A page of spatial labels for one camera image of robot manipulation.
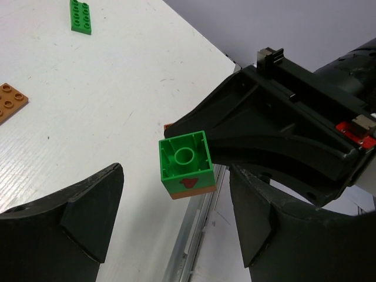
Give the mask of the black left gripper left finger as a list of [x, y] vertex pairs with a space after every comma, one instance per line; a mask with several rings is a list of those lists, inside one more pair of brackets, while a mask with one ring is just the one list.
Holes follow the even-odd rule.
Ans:
[[1, 281], [96, 281], [122, 191], [114, 163], [1, 213]]

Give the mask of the orange lego plate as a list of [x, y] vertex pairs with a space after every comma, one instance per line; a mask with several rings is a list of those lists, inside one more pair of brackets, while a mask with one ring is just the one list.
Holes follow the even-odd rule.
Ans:
[[29, 102], [29, 98], [8, 83], [1, 85], [1, 116], [0, 124], [21, 110]]

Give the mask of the green lego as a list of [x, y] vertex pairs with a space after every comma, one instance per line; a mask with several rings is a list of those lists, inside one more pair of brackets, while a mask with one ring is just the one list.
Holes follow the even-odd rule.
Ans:
[[78, 0], [69, 1], [71, 30], [87, 35], [92, 34], [92, 25], [90, 21], [90, 9], [86, 2]]

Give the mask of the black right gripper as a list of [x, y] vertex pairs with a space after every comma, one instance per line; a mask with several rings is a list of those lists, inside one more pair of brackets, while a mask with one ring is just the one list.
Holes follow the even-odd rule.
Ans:
[[265, 48], [257, 70], [230, 75], [165, 137], [202, 130], [214, 163], [268, 176], [317, 206], [337, 199], [375, 157], [375, 39], [315, 72]]

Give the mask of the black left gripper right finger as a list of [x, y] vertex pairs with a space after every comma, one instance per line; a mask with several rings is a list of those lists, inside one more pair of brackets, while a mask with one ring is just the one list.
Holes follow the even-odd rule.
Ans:
[[375, 213], [316, 207], [230, 169], [230, 192], [245, 268], [253, 281], [374, 281]]

